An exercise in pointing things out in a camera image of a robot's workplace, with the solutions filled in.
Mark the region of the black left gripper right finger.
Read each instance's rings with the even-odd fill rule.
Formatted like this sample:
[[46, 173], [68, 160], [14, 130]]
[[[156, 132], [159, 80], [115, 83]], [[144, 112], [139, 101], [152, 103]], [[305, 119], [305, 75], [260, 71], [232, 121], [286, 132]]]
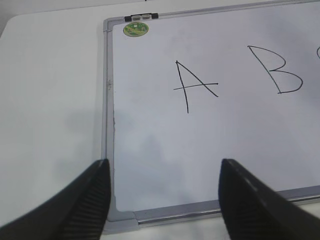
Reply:
[[234, 159], [223, 159], [218, 201], [232, 240], [318, 240], [320, 220], [287, 201]]

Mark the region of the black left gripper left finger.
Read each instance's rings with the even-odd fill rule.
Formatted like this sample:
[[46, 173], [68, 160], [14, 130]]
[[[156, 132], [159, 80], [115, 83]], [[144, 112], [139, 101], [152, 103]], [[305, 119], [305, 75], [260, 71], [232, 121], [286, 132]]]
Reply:
[[97, 160], [55, 196], [0, 228], [2, 240], [98, 240], [111, 203], [110, 163]]

